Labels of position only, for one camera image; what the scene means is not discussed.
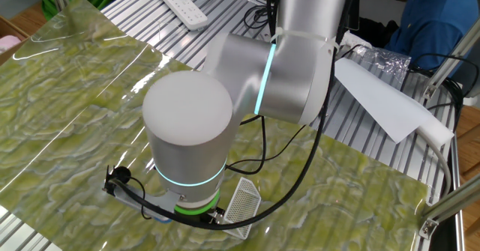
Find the white paper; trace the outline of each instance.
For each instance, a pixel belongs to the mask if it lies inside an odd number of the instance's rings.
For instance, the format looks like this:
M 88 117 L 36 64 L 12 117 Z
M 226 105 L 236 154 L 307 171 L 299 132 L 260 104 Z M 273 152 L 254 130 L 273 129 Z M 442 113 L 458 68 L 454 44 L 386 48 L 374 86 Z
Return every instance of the white paper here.
M 338 60 L 335 76 L 395 143 L 401 142 L 428 121 L 438 121 L 418 102 L 354 61 L 346 58 Z

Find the cable tie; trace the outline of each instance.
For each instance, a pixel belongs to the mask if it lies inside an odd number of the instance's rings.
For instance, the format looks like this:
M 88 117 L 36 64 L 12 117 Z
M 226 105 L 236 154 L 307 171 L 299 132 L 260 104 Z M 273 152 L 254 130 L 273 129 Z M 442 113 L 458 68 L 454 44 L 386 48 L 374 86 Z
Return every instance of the cable tie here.
M 281 35 L 292 35 L 292 36 L 296 36 L 296 37 L 314 38 L 314 39 L 321 40 L 321 41 L 323 41 L 327 44 L 330 44 L 330 45 L 334 46 L 335 48 L 337 48 L 337 50 L 340 49 L 340 46 L 338 46 L 338 43 L 336 43 L 333 39 L 323 37 L 319 34 L 312 34 L 312 33 L 307 33 L 307 32 L 303 32 L 303 31 L 285 30 L 281 27 L 277 27 L 275 29 L 275 35 L 273 37 L 271 37 L 270 42 L 273 42 L 273 40 L 277 40 L 277 38 Z

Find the blue shirt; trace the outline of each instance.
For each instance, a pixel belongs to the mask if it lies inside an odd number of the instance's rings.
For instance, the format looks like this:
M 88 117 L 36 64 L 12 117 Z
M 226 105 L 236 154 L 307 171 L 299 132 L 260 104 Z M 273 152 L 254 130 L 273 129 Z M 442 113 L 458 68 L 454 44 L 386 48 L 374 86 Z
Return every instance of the blue shirt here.
M 479 16 L 477 0 L 407 0 L 400 28 L 385 49 L 412 57 L 425 53 L 448 55 Z M 444 58 L 425 56 L 417 65 L 431 69 Z

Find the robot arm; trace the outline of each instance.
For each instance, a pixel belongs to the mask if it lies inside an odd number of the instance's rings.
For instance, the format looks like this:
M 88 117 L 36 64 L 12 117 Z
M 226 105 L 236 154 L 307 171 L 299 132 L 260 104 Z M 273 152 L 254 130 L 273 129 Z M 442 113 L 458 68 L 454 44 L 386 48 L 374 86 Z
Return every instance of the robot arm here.
M 335 38 L 345 0 L 281 0 L 277 26 Z M 158 80 L 143 104 L 145 129 L 162 185 L 177 206 L 199 209 L 218 197 L 239 124 L 256 113 L 309 124 L 329 86 L 334 46 L 281 35 L 276 44 L 218 35 L 203 70 Z

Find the cyan led ring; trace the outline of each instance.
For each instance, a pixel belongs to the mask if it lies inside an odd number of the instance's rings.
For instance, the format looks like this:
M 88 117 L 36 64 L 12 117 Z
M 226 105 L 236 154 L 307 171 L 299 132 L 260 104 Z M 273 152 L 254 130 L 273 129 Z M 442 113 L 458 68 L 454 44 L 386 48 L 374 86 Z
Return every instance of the cyan led ring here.
M 201 183 L 196 183 L 196 184 L 182 184 L 182 183 L 179 183 L 179 182 L 175 182 L 174 180 L 171 180 L 167 177 L 165 177 L 165 175 L 163 175 L 161 172 L 160 172 L 160 169 L 158 169 L 158 167 L 155 166 L 155 168 L 157 169 L 157 172 L 160 173 L 160 175 L 167 181 L 169 181 L 170 183 L 172 184 L 176 184 L 176 185 L 179 185 L 181 187 L 198 187 L 199 185 L 202 185 L 202 184 L 206 184 L 208 183 L 209 181 L 215 179 L 215 177 L 217 177 L 224 169 L 225 169 L 225 164 L 227 164 L 227 160 L 225 160 L 225 163 L 223 164 L 222 168 L 210 179 L 208 180 L 205 180 Z
M 265 93 L 265 86 L 267 84 L 267 79 L 269 78 L 270 67 L 272 67 L 273 56 L 275 55 L 275 48 L 277 44 L 272 44 L 270 48 L 270 54 L 268 54 L 267 64 L 265 65 L 265 70 L 263 71 L 262 84 L 260 85 L 260 90 L 258 91 L 258 96 L 256 97 L 255 112 L 258 115 L 260 111 L 260 106 L 262 105 L 263 94 Z

